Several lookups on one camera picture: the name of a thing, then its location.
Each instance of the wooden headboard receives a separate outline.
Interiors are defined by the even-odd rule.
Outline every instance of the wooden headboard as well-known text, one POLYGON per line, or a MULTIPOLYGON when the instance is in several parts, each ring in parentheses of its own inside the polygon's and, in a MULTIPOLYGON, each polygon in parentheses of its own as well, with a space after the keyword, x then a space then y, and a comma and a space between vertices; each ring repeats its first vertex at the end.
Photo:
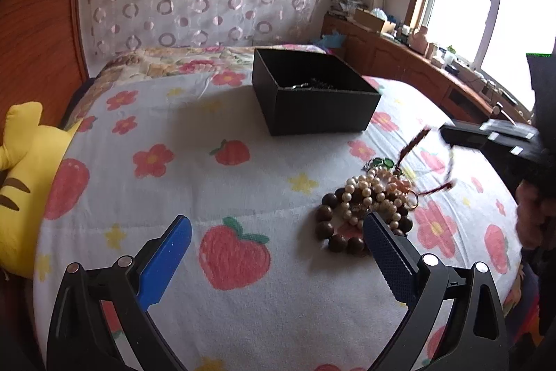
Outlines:
POLYGON ((77 0, 0 0, 0 135, 9 107, 26 101, 57 126, 86 79, 77 0))

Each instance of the person's hand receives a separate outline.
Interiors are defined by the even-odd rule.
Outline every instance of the person's hand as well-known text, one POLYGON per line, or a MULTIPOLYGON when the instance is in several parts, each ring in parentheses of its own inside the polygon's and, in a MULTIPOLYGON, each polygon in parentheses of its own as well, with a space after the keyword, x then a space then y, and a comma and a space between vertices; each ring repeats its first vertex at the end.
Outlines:
POLYGON ((547 216, 556 216, 556 200, 539 202, 539 190, 526 181, 519 185, 515 197, 518 200, 518 223, 515 229, 519 240, 526 249, 537 248, 543 242, 541 225, 547 216))

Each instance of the beaded strap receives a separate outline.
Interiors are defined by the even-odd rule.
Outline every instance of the beaded strap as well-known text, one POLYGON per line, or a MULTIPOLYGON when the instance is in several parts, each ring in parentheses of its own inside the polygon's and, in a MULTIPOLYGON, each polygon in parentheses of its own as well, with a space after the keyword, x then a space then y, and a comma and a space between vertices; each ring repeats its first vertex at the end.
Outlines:
MULTIPOLYGON (((400 169, 401 161, 403 161, 404 158, 410 153, 410 151, 413 150, 429 134, 430 130, 431 129, 428 126, 424 127, 421 130, 421 132, 419 132, 419 134, 417 134, 415 138, 412 141, 410 141, 407 144, 407 146, 400 151, 400 158, 398 159, 398 162, 396 163, 396 167, 395 167, 396 171, 401 172, 400 169)), ((451 173, 453 168, 454 168, 454 148, 450 146, 450 160, 448 162, 448 171, 446 173, 446 178, 444 179, 444 183, 429 191, 415 192, 415 195, 416 196, 430 195, 443 190, 449 191, 450 189, 452 189, 455 186, 455 179, 451 179, 451 173)))

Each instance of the floral bedsheet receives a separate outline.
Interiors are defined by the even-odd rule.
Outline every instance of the floral bedsheet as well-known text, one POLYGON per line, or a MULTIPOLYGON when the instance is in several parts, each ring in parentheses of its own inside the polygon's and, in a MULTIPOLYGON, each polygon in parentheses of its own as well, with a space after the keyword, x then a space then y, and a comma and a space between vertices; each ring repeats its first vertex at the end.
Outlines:
MULTIPOLYGON (((135 255, 178 214, 191 219, 191 246, 149 313, 187 369, 359 371, 385 346, 407 307, 372 257, 325 250, 312 213, 367 160, 395 158, 423 125, 449 120, 407 84, 368 78, 382 98, 365 132, 271 137, 252 59, 253 48, 138 50, 109 63, 82 100, 38 241, 43 352, 68 263, 98 268, 135 255)), ((430 133, 404 172, 418 188, 436 187, 448 157, 430 133)), ((457 185, 422 198, 409 238, 449 265, 484 261, 504 300, 520 262, 515 202, 480 153, 454 158, 457 185)), ((416 366, 432 357, 448 310, 416 366)), ((106 313, 133 364, 109 304, 106 313)))

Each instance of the cardboard box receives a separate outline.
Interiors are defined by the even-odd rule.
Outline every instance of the cardboard box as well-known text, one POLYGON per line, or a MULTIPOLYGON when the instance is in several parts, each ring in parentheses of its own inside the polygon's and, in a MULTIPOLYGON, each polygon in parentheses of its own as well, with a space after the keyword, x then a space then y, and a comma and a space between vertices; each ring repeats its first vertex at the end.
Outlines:
POLYGON ((372 32, 390 34, 396 27, 395 23, 384 21, 375 15, 372 15, 368 10, 357 9, 353 15, 353 20, 362 26, 365 26, 372 32))
POLYGON ((363 131, 380 94, 333 55, 255 49, 253 89, 272 136, 363 131), (335 89, 295 88, 316 78, 335 89))

